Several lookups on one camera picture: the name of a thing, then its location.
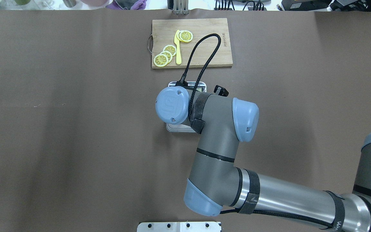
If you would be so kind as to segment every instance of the cutting board handle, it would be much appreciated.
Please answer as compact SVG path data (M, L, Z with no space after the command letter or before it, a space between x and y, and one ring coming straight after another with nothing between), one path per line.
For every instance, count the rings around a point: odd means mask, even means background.
M147 40L147 49L150 52L150 54L153 55L153 52L152 52L152 50L153 50L153 43L151 43L151 45L150 45L150 39L153 42L153 32L151 32L150 37L148 37L148 40Z

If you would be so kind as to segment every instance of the lemon slice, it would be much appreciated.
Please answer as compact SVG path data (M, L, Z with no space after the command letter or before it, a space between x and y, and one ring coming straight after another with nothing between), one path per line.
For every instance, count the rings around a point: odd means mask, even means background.
M162 50L163 51L169 51L172 56L175 56L176 53L177 53L177 48L174 45L171 45L171 44L165 46Z
M158 54L154 57L154 64L157 67L164 67L168 64L168 57L164 54Z
M191 31L180 31L178 33L178 39L182 42L188 43L193 40L193 33L191 33Z
M173 59L173 55L169 51L162 51L160 54L164 54L168 57L168 63L170 63L171 60Z

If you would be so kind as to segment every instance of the velcro strap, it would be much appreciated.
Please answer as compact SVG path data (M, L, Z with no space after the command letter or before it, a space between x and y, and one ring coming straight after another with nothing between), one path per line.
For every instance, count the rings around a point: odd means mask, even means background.
M246 170L250 178L250 190L239 213L252 214L260 197L260 179L256 172Z
M331 231L342 231L343 223L344 223L344 217L345 217L345 210L344 210L344 204L342 199L344 198L340 197L337 194L334 194L331 191L326 191L328 194L330 194L331 198L333 198L334 201L334 207L336 208L336 213L334 215L333 223L331 223L331 226L326 228Z
M202 92L194 101L193 110L191 111L190 117L190 126L197 134L201 134L203 131L205 124L205 122L202 120L203 110L210 95L211 93Z

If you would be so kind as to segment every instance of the yellow plastic knife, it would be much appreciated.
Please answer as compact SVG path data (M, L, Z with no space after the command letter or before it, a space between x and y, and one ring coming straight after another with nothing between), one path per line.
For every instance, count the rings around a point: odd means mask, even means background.
M180 53L180 40L178 40L177 34L180 30L177 30L174 34L174 44L177 46L177 53L176 53L176 64L181 64L181 53Z

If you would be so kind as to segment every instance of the purple cloth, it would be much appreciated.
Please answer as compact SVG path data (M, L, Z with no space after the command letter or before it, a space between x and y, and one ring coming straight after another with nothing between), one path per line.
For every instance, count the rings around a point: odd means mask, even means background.
M147 0L138 0L136 3L134 3L133 6L131 6L130 9L145 9L146 8L146 1ZM122 9L119 7L119 5L116 3L116 1L112 1L111 4L106 6L108 9Z

